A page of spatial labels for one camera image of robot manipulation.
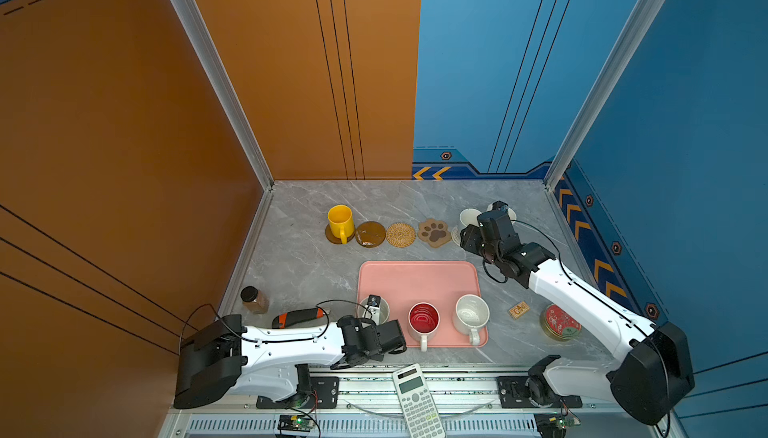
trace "yellow mug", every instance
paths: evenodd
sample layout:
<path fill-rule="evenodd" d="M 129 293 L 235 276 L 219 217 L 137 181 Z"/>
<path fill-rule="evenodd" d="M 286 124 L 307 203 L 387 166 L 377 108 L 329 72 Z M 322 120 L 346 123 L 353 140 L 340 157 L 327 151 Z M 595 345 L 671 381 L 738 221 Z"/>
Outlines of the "yellow mug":
<path fill-rule="evenodd" d="M 338 204 L 328 212 L 328 223 L 331 225 L 333 236 L 346 244 L 355 233 L 355 222 L 352 221 L 352 210 L 349 206 Z"/>

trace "gray marble tabletop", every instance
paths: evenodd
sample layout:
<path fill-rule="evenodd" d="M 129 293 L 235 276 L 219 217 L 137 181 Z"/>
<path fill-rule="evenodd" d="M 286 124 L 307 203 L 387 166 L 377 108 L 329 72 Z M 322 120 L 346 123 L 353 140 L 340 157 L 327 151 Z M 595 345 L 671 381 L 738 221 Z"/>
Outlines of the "gray marble tabletop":
<path fill-rule="evenodd" d="M 609 358 L 608 351 L 586 330 L 566 343 L 547 337 L 539 325 L 539 316 L 549 301 L 516 282 L 493 282 L 482 270 L 480 257 L 453 242 L 437 249 L 418 239 L 407 248 L 395 248 L 386 241 L 377 248 L 364 248 L 357 242 L 332 244 L 324 235 L 326 215 L 335 204 L 349 205 L 356 224 L 375 221 L 386 228 L 406 222 L 417 228 L 419 222 L 435 218 L 452 228 L 459 225 L 461 210 L 485 211 L 497 200 L 507 202 L 520 220 L 548 234 L 562 252 L 566 266 L 578 269 L 558 222 L 562 217 L 552 210 L 541 182 L 278 182 L 244 280 L 244 286 L 253 285 L 269 297 L 269 313 L 252 314 L 239 301 L 233 312 L 241 313 L 245 324 L 268 328 L 275 316 L 290 310 L 311 308 L 333 298 L 354 300 L 360 265 L 368 260 L 466 260 L 477 268 L 481 294 L 491 310 L 488 343 L 477 348 L 429 348 L 425 353 L 409 348 L 404 354 L 388 355 L 385 363 L 530 366 L 549 354 L 575 360 Z M 539 232 L 523 224 L 515 229 L 524 243 L 534 241 L 552 250 Z M 531 310 L 513 320 L 508 310 L 523 300 Z M 353 313 L 354 308 L 344 303 L 329 306 L 332 318 Z"/>

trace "mug handle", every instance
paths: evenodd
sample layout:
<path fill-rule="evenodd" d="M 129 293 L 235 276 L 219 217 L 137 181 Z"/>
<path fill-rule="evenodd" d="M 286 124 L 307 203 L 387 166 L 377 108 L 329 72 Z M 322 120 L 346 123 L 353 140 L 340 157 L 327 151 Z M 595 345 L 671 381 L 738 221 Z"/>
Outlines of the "mug handle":
<path fill-rule="evenodd" d="M 478 333 L 477 329 L 472 328 L 469 331 L 469 344 L 473 347 L 476 347 L 480 344 L 480 333 Z"/>

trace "orange chevron arrow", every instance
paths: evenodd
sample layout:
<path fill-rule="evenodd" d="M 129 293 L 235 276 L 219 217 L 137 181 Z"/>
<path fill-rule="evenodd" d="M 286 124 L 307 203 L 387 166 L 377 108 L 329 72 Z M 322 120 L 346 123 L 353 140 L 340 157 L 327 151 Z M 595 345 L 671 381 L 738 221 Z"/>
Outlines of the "orange chevron arrow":
<path fill-rule="evenodd" d="M 587 230 L 591 230 L 592 227 L 589 225 L 589 223 L 580 222 L 579 220 L 576 220 L 576 229 L 574 230 L 574 234 L 576 235 L 576 241 L 578 241 L 578 231 L 581 228 L 586 228 Z"/>
<path fill-rule="evenodd" d="M 598 278 L 598 274 L 600 273 L 600 268 L 603 270 L 608 270 L 611 273 L 615 273 L 614 269 L 606 262 L 595 260 L 594 261 L 594 280 L 597 282 L 600 282 L 600 278 Z"/>
<path fill-rule="evenodd" d="M 571 224 L 571 212 L 580 212 L 581 208 L 577 204 L 570 204 L 565 208 L 568 210 L 565 221 L 568 222 L 568 224 Z"/>
<path fill-rule="evenodd" d="M 616 293 L 619 293 L 624 298 L 627 297 L 627 294 L 624 292 L 624 290 L 622 290 L 621 288 L 619 288 L 615 284 L 609 283 L 609 282 L 606 281 L 605 282 L 605 296 L 610 298 L 610 292 L 611 291 L 615 291 Z"/>
<path fill-rule="evenodd" d="M 563 195 L 564 194 L 573 194 L 571 190 L 566 190 L 565 188 L 560 189 L 560 208 L 563 207 Z"/>
<path fill-rule="evenodd" d="M 423 180 L 424 178 L 422 178 L 422 173 L 426 172 L 430 168 L 431 166 L 425 166 L 424 168 L 418 170 L 416 174 L 413 175 L 413 177 L 416 178 L 417 180 Z"/>
<path fill-rule="evenodd" d="M 433 177 L 435 180 L 440 180 L 440 181 L 442 181 L 442 176 L 440 176 L 440 175 L 441 175 L 441 174 L 443 174 L 443 173 L 445 173 L 445 172 L 446 172 L 447 170 L 449 170 L 449 169 L 451 169 L 451 167 L 450 167 L 450 166 L 446 166 L 446 167 L 444 167 L 444 168 L 441 168 L 441 169 L 440 169 L 440 171 L 439 171 L 439 172 L 437 172 L 436 174 L 433 174 L 433 175 L 432 175 L 432 177 Z"/>

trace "tray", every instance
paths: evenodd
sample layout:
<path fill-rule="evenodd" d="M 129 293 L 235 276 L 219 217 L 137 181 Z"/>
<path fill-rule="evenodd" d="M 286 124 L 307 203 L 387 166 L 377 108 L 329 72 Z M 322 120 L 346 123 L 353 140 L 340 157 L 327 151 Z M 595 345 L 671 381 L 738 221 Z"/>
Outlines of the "tray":
<path fill-rule="evenodd" d="M 469 337 L 453 327 L 456 301 L 465 294 L 480 295 L 475 266 L 467 261 L 367 261 L 360 267 L 357 300 L 377 294 L 389 304 L 389 320 L 400 320 L 409 347 L 418 347 L 408 333 L 408 312 L 426 301 L 440 313 L 437 333 L 429 347 L 469 348 Z M 488 342 L 488 328 L 480 330 L 480 345 Z"/>

